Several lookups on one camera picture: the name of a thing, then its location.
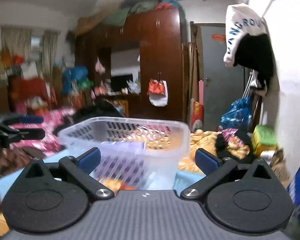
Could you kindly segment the clear plastic basket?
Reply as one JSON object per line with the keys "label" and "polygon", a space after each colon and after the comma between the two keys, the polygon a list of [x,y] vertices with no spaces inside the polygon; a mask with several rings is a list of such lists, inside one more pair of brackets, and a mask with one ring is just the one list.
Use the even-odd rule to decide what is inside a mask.
{"label": "clear plastic basket", "polygon": [[101,152],[91,176],[113,179],[130,189],[170,190],[179,160],[190,150],[190,131],[178,121],[96,117],[61,130],[58,141],[70,152]]}

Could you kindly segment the purple tissue pack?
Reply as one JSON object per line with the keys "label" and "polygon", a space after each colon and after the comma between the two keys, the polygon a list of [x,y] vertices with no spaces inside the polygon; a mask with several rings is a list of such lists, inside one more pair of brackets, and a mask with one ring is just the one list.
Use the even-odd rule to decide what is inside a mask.
{"label": "purple tissue pack", "polygon": [[142,183],[147,171],[144,165],[144,142],[103,142],[99,147],[101,162],[91,176],[98,180],[115,179],[128,186]]}

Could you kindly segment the red chair cover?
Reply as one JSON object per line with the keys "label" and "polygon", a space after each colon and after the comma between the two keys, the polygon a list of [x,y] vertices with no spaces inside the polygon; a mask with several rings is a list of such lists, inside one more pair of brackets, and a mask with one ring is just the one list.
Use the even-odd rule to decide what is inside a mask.
{"label": "red chair cover", "polygon": [[39,77],[32,79],[13,77],[10,80],[9,88],[13,107],[36,96],[40,97],[43,101],[49,101],[46,83]]}

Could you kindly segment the blue plastic bag by door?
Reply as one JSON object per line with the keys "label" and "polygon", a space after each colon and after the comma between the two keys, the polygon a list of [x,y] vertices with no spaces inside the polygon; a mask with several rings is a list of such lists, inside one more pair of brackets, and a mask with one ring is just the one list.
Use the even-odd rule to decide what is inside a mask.
{"label": "blue plastic bag by door", "polygon": [[250,98],[240,98],[234,101],[228,111],[221,116],[222,129],[235,128],[247,131],[251,119]]}

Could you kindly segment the green yellow box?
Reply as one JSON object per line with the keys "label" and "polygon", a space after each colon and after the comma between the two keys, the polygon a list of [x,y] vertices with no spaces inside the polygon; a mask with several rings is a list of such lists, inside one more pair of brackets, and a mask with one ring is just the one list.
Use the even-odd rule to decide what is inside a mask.
{"label": "green yellow box", "polygon": [[264,125],[257,125],[255,127],[251,143],[253,153],[257,157],[259,157],[263,151],[276,150],[278,147],[274,130]]}

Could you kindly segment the blue bags pile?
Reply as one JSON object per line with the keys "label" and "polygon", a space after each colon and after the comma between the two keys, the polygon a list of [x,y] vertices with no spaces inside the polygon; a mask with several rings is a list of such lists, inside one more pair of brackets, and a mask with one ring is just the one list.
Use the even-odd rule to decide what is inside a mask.
{"label": "blue bags pile", "polygon": [[86,66],[65,68],[62,73],[62,94],[69,95],[74,90],[84,90],[93,87],[93,81],[88,79]]}

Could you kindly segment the beige window curtains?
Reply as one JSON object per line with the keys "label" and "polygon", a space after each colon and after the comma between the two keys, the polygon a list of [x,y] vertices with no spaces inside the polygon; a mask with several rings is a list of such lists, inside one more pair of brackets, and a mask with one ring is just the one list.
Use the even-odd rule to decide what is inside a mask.
{"label": "beige window curtains", "polygon": [[[12,57],[22,56],[29,60],[32,48],[32,29],[2,25],[1,27],[1,47],[4,52],[9,52]],[[53,64],[56,59],[57,42],[59,33],[54,30],[44,30],[39,50],[41,54],[43,75],[52,75]]]}

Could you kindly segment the grey door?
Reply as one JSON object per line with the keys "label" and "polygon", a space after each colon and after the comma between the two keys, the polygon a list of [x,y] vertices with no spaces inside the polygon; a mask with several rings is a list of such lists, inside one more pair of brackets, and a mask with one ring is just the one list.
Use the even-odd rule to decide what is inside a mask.
{"label": "grey door", "polygon": [[245,72],[241,67],[228,68],[223,62],[226,52],[224,23],[191,22],[191,41],[197,45],[199,79],[203,81],[203,129],[216,131],[221,116],[241,98]]}

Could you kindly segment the red white hanging bag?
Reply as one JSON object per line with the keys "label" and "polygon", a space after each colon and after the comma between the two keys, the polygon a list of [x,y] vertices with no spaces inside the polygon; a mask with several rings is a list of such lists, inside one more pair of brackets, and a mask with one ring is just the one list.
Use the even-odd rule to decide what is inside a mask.
{"label": "red white hanging bag", "polygon": [[147,95],[155,107],[165,107],[168,104],[168,88],[165,80],[150,79]]}

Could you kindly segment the dark red wooden wardrobe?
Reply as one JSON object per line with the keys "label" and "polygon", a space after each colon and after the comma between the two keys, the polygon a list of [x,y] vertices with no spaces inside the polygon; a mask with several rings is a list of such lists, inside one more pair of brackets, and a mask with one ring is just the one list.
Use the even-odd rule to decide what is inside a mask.
{"label": "dark red wooden wardrobe", "polygon": [[[176,7],[127,17],[125,25],[98,25],[75,39],[75,63],[85,66],[95,86],[110,77],[111,56],[138,48],[141,93],[119,95],[127,100],[131,118],[185,121],[187,76],[186,27]],[[148,97],[151,79],[167,83],[168,103],[153,106]]]}

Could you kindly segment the black hanging garment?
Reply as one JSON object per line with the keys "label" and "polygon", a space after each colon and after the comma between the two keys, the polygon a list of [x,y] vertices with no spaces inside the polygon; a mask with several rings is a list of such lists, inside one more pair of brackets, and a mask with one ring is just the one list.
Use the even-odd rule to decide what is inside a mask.
{"label": "black hanging garment", "polygon": [[266,96],[274,75],[273,52],[268,35],[245,35],[235,52],[234,66],[237,65],[257,72],[259,86],[254,88],[255,93]]}

